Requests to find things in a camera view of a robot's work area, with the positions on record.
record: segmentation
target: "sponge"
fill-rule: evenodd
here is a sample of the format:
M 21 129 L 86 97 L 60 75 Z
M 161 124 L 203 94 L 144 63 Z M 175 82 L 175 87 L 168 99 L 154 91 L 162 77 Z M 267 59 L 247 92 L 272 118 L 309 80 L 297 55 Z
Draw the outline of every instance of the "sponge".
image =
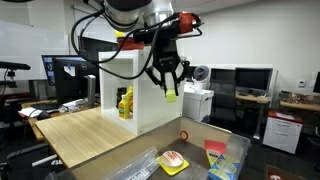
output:
M 167 99 L 167 103 L 173 103 L 176 102 L 177 97 L 176 97 L 176 92 L 174 89 L 169 89 L 166 92 L 166 99 Z

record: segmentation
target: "black chair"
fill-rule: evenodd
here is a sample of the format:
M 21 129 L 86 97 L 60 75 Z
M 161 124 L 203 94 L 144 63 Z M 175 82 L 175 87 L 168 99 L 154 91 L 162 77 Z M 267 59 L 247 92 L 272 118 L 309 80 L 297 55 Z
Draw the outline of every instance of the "black chair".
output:
M 210 84 L 214 91 L 210 123 L 226 129 L 236 126 L 236 85 L 235 81 L 214 80 Z
M 5 94 L 0 96 L 0 122 L 9 124 L 8 128 L 1 129 L 4 135 L 0 140 L 0 147 L 14 133 L 14 122 L 22 120 L 18 111 L 21 110 L 21 103 L 29 101 L 29 99 L 30 93 Z

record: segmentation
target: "cardboard box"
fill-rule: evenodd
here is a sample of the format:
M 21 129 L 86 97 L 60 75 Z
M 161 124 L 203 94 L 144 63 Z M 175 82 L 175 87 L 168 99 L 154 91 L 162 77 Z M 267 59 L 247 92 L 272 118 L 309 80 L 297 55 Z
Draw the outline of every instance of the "cardboard box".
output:
M 274 166 L 270 166 L 267 165 L 267 169 L 266 169 L 266 179 L 267 180 L 274 180 L 272 178 L 270 178 L 271 176 L 278 176 L 281 179 L 276 179 L 276 180 L 306 180 L 305 178 L 286 172 L 280 168 L 274 167 Z

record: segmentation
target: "plastic bin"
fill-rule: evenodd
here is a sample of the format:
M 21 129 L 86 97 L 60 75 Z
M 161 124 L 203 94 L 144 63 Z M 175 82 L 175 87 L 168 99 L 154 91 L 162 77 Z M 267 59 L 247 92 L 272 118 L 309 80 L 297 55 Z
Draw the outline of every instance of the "plastic bin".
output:
M 187 140 L 181 139 L 182 131 L 187 132 Z M 210 165 L 204 150 L 204 140 L 225 143 L 225 154 L 240 160 L 240 166 L 235 174 L 237 179 L 244 164 L 250 140 L 232 134 L 230 131 L 184 117 L 177 118 L 71 169 L 48 176 L 47 179 L 105 179 L 123 164 L 152 147 L 156 147 L 159 155 L 167 150 L 177 151 L 190 165 L 172 177 L 159 167 L 149 179 L 207 179 Z

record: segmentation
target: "white cabinet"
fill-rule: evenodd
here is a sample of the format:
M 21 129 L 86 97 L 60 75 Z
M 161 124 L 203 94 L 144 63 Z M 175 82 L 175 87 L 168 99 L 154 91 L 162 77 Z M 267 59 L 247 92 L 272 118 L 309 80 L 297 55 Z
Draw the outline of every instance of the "white cabinet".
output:
M 299 117 L 269 111 L 263 144 L 295 154 L 302 123 Z
M 107 59 L 114 53 L 101 52 L 99 59 L 100 61 Z M 149 50 L 121 51 L 113 61 L 103 63 L 101 66 L 122 76 L 134 76 L 141 71 L 148 54 Z M 128 88 L 131 84 L 133 85 L 133 113 L 130 119 L 120 119 L 116 108 L 117 89 Z M 140 135 L 181 116 L 182 87 L 178 89 L 180 96 L 177 96 L 177 101 L 167 103 L 164 91 L 154 85 L 146 73 L 134 80 L 124 80 L 100 70 L 101 111 L 133 134 Z

